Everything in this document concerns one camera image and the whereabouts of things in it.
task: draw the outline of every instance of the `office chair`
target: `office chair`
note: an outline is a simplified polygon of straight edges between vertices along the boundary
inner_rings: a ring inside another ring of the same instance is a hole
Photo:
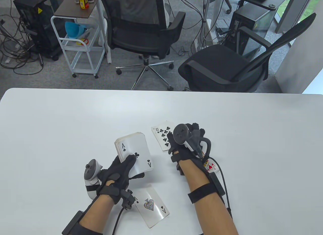
[[[150,56],[164,59],[169,49],[181,34],[185,13],[179,12],[174,21],[166,28],[163,0],[101,0],[107,15],[107,43],[111,49],[121,48],[143,55],[143,64],[116,67],[120,75],[121,69],[140,67],[141,70],[131,90],[134,89],[145,70],[151,70],[172,91],[173,87],[161,77],[152,66],[169,64],[174,68],[174,61],[149,63]]]
[[[247,27],[240,27],[236,33],[237,52],[223,45],[209,46],[188,58],[178,72],[188,82],[191,91],[254,92],[268,77],[271,54],[305,32],[315,17],[316,13],[308,16],[272,45]],[[266,51],[251,62],[247,61],[238,54],[240,34],[246,34],[263,45]]]

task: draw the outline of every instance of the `forearm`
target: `forearm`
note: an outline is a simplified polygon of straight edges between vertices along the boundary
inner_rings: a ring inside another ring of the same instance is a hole
[[[103,233],[113,205],[114,202],[110,196],[100,195],[81,219],[80,225],[94,232]]]
[[[206,175],[191,160],[179,161],[190,191],[209,183]],[[217,193],[210,194],[195,204],[195,210],[205,235],[238,235],[230,214]]]

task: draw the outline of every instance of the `hand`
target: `hand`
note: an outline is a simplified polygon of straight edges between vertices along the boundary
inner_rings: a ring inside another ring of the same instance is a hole
[[[188,129],[190,130],[190,132],[192,132],[193,130],[200,130],[200,137],[203,138],[203,136],[205,134],[205,130],[200,129],[199,125],[197,123],[193,123],[192,125],[191,124],[186,124],[186,125],[187,125]],[[184,145],[177,144],[174,140],[173,134],[168,133],[167,138],[168,138],[168,141],[171,145],[171,148],[168,151],[169,154],[172,153],[172,155],[175,155],[175,154],[179,155],[180,160],[190,159],[200,170],[203,171],[203,173],[208,175],[207,170],[203,166],[203,164],[205,162],[204,159],[197,158],[187,147],[185,147]],[[179,165],[179,162],[177,162],[176,169],[179,170],[181,175],[184,175],[184,173],[181,170],[181,167]]]
[[[111,183],[110,185],[118,188],[119,190],[125,190],[129,185],[129,172],[134,166],[136,159],[137,158],[135,155],[129,155],[127,156],[126,160],[121,163],[119,157],[117,156],[108,169],[102,169],[98,174],[98,178],[102,184],[97,189],[97,194],[102,187],[106,185],[106,183]],[[131,179],[142,178],[144,176],[145,173],[141,173],[132,177]],[[111,198],[113,199],[114,204],[117,204],[121,197],[111,196]]]

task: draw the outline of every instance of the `desk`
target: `desk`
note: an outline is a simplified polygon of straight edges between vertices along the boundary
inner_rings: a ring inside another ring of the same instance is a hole
[[[10,89],[0,102],[2,233],[60,234],[90,204],[85,164],[108,167],[114,141],[139,131],[155,169],[129,188],[151,183],[170,215],[149,229],[134,207],[116,235],[201,234],[185,177],[150,129],[168,120],[205,128],[240,235],[322,235],[322,116],[322,95]]]

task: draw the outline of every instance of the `black computer case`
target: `black computer case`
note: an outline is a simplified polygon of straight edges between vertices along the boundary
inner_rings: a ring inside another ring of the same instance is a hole
[[[61,48],[50,19],[63,0],[14,0],[14,4],[36,47],[45,57],[58,60]],[[60,37],[65,37],[65,19],[55,20]]]
[[[229,33],[224,41],[224,46],[233,51],[237,49],[236,30],[246,26],[262,38],[264,38],[274,20],[276,11],[270,11],[257,5],[247,3],[233,13],[229,27]],[[261,45],[250,39],[246,34],[240,32],[239,54],[249,61],[254,58],[260,50]]]

